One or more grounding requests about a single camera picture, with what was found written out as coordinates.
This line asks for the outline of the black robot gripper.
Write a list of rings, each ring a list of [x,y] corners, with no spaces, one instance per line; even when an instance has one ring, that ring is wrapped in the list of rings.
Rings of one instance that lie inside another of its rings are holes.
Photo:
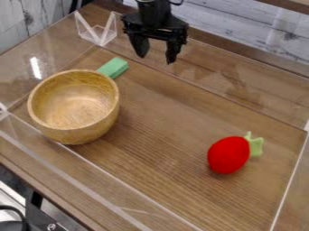
[[[137,55],[143,58],[150,50],[149,39],[167,42],[166,58],[171,64],[188,40],[189,25],[171,13],[171,6],[182,2],[171,0],[135,0],[138,12],[123,14],[125,33]]]

